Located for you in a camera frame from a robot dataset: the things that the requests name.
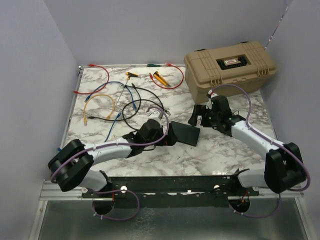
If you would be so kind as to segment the black network switch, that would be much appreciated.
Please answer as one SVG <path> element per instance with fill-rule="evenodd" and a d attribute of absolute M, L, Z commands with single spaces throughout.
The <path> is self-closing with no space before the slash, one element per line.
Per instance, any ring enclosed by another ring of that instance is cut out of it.
<path fill-rule="evenodd" d="M 200 135 L 200 128 L 176 121 L 172 121 L 171 125 L 178 142 L 193 147 L 197 146 Z"/>

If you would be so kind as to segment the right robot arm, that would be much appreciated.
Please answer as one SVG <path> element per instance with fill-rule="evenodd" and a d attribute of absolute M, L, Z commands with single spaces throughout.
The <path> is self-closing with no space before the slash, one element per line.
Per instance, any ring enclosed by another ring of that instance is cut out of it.
<path fill-rule="evenodd" d="M 251 187 L 268 188 L 280 194 L 307 180 L 299 147 L 293 142 L 273 140 L 241 115 L 232 113 L 225 96 L 214 96 L 206 105 L 194 105 L 188 123 L 196 126 L 198 118 L 202 127 L 241 141 L 264 160 L 263 169 L 239 172 L 237 179 L 230 182 L 229 189 L 234 195 L 240 196 Z"/>

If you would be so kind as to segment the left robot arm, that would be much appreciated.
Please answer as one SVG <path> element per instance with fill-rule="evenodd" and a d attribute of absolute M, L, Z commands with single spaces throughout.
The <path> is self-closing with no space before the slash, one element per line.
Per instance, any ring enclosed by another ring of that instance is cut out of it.
<path fill-rule="evenodd" d="M 76 187 L 91 189 L 97 196 L 106 197 L 112 187 L 104 171 L 91 170 L 93 165 L 113 159 L 126 159 L 141 154 L 148 146 L 173 146 L 178 141 L 172 124 L 166 132 L 160 123 L 149 119 L 136 132 L 114 141 L 85 145 L 79 139 L 70 141 L 48 163 L 51 180 L 62 192 Z"/>

